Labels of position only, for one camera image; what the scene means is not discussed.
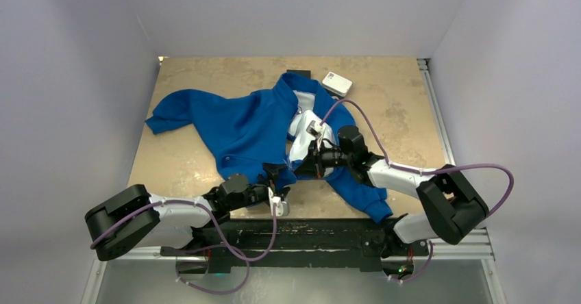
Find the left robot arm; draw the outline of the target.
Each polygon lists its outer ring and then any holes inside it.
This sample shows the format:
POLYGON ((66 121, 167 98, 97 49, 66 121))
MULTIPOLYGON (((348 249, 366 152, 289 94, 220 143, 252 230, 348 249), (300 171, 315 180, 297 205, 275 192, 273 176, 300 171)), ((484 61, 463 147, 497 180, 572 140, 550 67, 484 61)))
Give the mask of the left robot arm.
POLYGON ((240 173, 193 199, 163 197, 134 184, 90 209, 84 217, 94 250, 101 261, 119 258, 132 249, 150 246, 200 253, 204 237, 196 229, 227 222, 234 210, 267 204, 274 217, 288 214, 288 188, 277 182, 289 174, 283 164, 264 163, 256 182, 240 173))

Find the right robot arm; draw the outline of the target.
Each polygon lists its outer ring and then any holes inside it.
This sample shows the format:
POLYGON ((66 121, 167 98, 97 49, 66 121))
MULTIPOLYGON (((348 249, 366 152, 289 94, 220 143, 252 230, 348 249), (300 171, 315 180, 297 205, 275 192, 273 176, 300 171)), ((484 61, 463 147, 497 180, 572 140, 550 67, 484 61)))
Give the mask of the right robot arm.
POLYGON ((418 240, 458 244, 489 215, 484 199, 454 166, 419 170, 388 163, 368 150, 354 125, 339 129, 337 144, 331 135, 327 125, 317 122, 296 128, 290 150, 292 160, 301 160, 296 176, 322 178, 327 170, 344 170, 357 184, 395 190, 421 202, 423 213, 406 214, 386 228, 384 243, 391 253, 403 253, 418 240))

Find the blue zip jacket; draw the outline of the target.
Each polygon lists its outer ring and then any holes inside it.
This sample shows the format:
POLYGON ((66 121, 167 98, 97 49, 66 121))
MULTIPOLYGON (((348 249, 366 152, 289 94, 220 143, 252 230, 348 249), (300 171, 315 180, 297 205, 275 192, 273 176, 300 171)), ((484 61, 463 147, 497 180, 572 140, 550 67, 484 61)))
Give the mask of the blue zip jacket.
POLYGON ((292 170, 300 162, 289 157, 286 144, 294 140, 300 113, 312 111, 324 118, 334 133, 355 120, 344 105, 314 79, 284 73, 271 89, 239 98, 225 98, 195 89, 167 95, 153 109, 147 126, 154 134, 193 125, 214 156, 216 170, 226 178, 234 173, 258 180, 264 163, 286 164, 276 186, 296 183, 292 170))

